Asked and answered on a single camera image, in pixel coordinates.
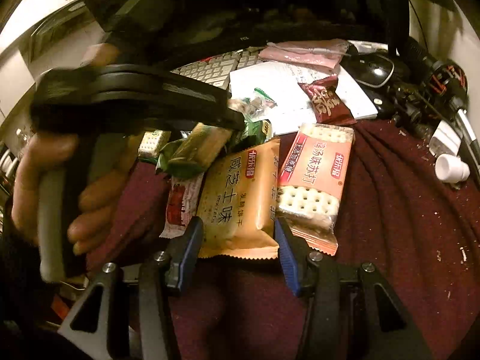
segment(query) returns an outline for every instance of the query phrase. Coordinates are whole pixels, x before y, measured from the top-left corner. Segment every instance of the white cup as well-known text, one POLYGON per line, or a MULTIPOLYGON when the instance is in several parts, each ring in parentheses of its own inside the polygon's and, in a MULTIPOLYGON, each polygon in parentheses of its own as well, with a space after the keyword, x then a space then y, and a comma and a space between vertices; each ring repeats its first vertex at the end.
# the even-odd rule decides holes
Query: white cup
POLYGON ((435 174, 444 183, 458 183, 468 179, 470 168, 460 157, 441 154, 435 162, 435 174))

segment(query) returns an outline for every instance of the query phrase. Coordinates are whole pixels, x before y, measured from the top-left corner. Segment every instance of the computer mouse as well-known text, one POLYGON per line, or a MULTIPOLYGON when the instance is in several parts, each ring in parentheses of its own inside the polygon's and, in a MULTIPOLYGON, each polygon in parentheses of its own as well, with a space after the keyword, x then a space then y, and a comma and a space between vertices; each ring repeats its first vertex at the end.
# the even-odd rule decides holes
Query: computer mouse
POLYGON ((359 84, 381 88, 392 77, 395 64, 388 57, 378 54, 344 56, 341 65, 359 84))
POLYGON ((365 85, 360 86, 365 94, 369 97, 373 105, 375 105, 375 108, 378 111, 377 117, 379 119, 391 119, 396 112, 393 102, 385 95, 373 91, 371 88, 368 88, 365 85))

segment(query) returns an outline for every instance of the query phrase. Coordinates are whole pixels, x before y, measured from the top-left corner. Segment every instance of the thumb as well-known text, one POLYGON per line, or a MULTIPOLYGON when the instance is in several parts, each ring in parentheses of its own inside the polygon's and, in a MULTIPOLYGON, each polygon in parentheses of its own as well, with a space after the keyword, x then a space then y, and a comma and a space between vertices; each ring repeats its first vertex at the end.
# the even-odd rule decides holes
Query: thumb
POLYGON ((42 174, 69 159, 77 144, 76 135, 39 132, 25 150, 15 179, 11 218, 31 242, 37 237, 38 186, 42 174))

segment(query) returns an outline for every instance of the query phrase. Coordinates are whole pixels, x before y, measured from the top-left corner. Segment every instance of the yellow snack package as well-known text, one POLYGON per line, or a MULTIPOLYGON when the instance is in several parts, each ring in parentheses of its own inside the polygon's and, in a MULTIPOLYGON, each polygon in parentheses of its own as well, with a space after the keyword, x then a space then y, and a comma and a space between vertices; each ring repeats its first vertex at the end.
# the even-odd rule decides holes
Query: yellow snack package
POLYGON ((230 154, 208 170, 197 215, 203 220, 198 257, 273 259, 280 140, 230 154))

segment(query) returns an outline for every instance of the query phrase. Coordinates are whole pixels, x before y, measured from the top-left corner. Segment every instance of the hand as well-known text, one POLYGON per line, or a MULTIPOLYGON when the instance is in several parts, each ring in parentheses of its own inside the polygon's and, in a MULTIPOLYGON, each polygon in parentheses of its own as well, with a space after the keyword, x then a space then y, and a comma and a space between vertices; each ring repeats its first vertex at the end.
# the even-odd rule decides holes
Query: hand
MULTIPOLYGON (((106 65, 114 61, 118 51, 111 45, 96 45, 89 49, 90 64, 106 65)), ((124 153, 116 166, 105 176, 87 186, 79 197, 82 214, 68 228, 68 239, 75 254, 98 247, 110 232, 118 199, 128 180, 131 166, 138 154, 143 135, 129 137, 124 153)), ((11 217, 23 237, 38 244, 37 217, 39 184, 46 171, 60 166, 72 157, 78 145, 76 135, 57 135, 49 132, 35 134, 19 164, 13 189, 11 217)))

